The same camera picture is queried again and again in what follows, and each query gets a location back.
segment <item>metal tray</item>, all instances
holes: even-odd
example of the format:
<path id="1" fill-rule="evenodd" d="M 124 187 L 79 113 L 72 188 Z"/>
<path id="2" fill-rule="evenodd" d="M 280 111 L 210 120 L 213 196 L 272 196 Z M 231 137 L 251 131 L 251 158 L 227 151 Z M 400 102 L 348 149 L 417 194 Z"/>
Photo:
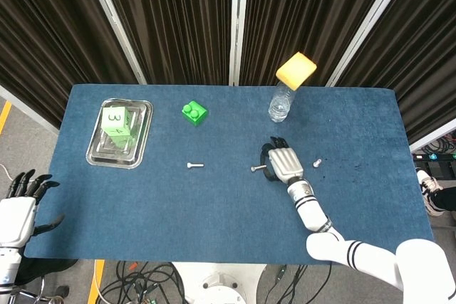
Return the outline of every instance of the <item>metal tray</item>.
<path id="1" fill-rule="evenodd" d="M 110 137 L 101 129 L 103 108 L 126 107 L 132 114 L 131 137 Z M 92 139 L 85 154 L 91 165 L 133 169 L 141 164 L 152 120 L 153 106 L 148 101 L 108 99 L 98 113 Z"/>

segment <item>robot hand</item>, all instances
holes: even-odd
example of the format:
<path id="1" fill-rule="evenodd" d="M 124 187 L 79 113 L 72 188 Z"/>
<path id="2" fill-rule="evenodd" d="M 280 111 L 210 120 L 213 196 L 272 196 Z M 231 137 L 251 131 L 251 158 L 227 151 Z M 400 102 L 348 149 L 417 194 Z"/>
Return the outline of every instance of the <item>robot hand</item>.
<path id="1" fill-rule="evenodd" d="M 31 236 L 56 228 L 63 220 L 60 215 L 52 224 L 35 225 L 40 200 L 47 189 L 58 182 L 48 181 L 52 176 L 43 174 L 29 185 L 35 170 L 20 173 L 11 183 L 5 199 L 0 201 L 0 304 L 7 303 L 21 263 L 22 248 Z"/>
<path id="2" fill-rule="evenodd" d="M 265 169 L 264 174 L 270 181 L 280 180 L 288 184 L 291 179 L 302 179 L 304 169 L 299 162 L 298 156 L 286 143 L 284 138 L 271 137 L 272 143 L 264 144 L 261 148 L 261 163 L 264 164 L 266 156 L 269 156 L 275 175 Z"/>

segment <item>robotic arm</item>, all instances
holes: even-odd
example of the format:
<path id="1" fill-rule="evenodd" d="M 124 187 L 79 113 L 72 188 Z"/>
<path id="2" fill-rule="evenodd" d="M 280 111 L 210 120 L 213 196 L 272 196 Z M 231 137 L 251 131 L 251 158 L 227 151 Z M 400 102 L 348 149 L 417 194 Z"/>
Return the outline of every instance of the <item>robotic arm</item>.
<path id="1" fill-rule="evenodd" d="M 21 254 L 31 236 L 50 231 L 56 222 L 35 227 L 35 215 L 40 200 L 47 189 L 57 187 L 58 182 L 48 181 L 50 174 L 41 175 L 30 184 L 35 170 L 22 172 L 11 183 L 5 199 L 0 201 L 0 304 L 7 304 L 14 289 L 14 280 L 21 263 Z"/>
<path id="2" fill-rule="evenodd" d="M 264 175 L 288 186 L 304 226 L 314 232 L 307 238 L 309 255 L 317 260 L 335 261 L 370 274 L 404 292 L 404 304 L 456 303 L 456 285 L 443 250 L 431 241 L 413 239 L 403 242 L 396 254 L 361 241 L 346 241 L 333 227 L 314 196 L 304 169 L 283 138 L 271 137 L 272 144 L 261 149 L 261 163 L 269 158 L 275 174 Z"/>

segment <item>white screw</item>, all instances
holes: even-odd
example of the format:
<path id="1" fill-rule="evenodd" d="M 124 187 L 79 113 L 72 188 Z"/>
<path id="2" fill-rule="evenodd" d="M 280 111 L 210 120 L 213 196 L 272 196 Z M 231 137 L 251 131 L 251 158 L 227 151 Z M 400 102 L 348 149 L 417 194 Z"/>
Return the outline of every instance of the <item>white screw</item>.
<path id="1" fill-rule="evenodd" d="M 266 169 L 267 167 L 268 167 L 267 165 L 260 165 L 259 167 L 250 167 L 250 170 L 252 172 L 255 172 L 257 170 Z"/>
<path id="2" fill-rule="evenodd" d="M 313 162 L 313 167 L 319 167 L 321 163 L 321 159 L 318 158 L 315 162 Z"/>
<path id="3" fill-rule="evenodd" d="M 193 168 L 193 167 L 204 167 L 204 164 L 193 164 L 193 163 L 187 163 L 187 167 L 189 169 Z"/>

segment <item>metal screw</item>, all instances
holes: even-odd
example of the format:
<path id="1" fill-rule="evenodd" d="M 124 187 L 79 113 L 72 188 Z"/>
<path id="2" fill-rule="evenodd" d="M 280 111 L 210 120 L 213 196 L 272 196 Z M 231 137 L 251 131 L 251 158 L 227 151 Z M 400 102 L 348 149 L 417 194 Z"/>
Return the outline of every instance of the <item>metal screw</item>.
<path id="1" fill-rule="evenodd" d="M 321 158 L 318 158 L 315 162 L 313 162 L 313 167 L 319 167 L 321 163 Z"/>
<path id="2" fill-rule="evenodd" d="M 193 167 L 204 167 L 204 164 L 193 164 L 193 163 L 187 163 L 187 167 L 189 169 L 193 168 Z"/>
<path id="3" fill-rule="evenodd" d="M 250 170 L 252 172 L 255 172 L 257 170 L 266 169 L 267 167 L 268 167 L 267 165 L 260 165 L 259 167 L 250 167 Z"/>

